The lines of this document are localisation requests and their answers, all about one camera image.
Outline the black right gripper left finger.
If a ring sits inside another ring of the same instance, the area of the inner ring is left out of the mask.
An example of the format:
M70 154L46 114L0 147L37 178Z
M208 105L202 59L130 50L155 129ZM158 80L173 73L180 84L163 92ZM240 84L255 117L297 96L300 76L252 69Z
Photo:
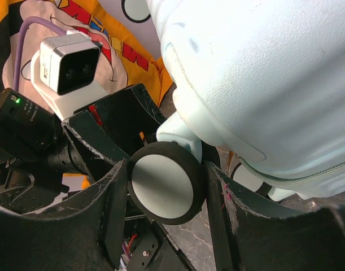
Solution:
M0 270L115 270L126 209L126 160L39 214L0 207Z

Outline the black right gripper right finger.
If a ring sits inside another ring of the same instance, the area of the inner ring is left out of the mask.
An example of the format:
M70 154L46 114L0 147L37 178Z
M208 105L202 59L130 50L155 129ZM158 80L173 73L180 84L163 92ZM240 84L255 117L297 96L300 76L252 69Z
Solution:
M204 166L217 270L345 270L345 205L300 212Z

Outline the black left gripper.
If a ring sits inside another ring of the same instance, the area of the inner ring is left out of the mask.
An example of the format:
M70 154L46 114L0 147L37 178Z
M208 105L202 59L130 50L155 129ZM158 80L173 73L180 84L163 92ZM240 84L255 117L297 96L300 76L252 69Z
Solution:
M185 254L174 245L165 229L137 208L126 211L120 270L194 270Z

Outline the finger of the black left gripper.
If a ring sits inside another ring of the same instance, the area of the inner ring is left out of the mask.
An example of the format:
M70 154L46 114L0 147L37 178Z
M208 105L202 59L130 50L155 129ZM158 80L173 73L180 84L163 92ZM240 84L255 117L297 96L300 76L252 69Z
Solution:
M105 175L119 161L129 159L87 110L62 121L62 128L88 175Z
M132 156L143 141L156 141L157 128L165 116L144 84L127 86L91 104L89 112L114 143Z

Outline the light blue hard suitcase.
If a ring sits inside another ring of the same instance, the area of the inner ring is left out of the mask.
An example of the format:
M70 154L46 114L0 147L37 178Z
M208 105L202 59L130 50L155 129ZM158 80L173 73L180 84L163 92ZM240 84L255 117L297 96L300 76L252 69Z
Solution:
M345 1L148 1L175 112L128 164L164 224L205 198L204 143L235 153L280 201L345 192Z

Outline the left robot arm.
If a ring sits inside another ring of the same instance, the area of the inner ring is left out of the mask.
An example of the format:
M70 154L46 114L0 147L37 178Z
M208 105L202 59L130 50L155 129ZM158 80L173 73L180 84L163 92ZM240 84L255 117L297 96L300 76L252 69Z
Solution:
M0 270L115 270L127 202L178 225L205 197L200 156L159 142L165 118L142 84L60 120L0 93Z

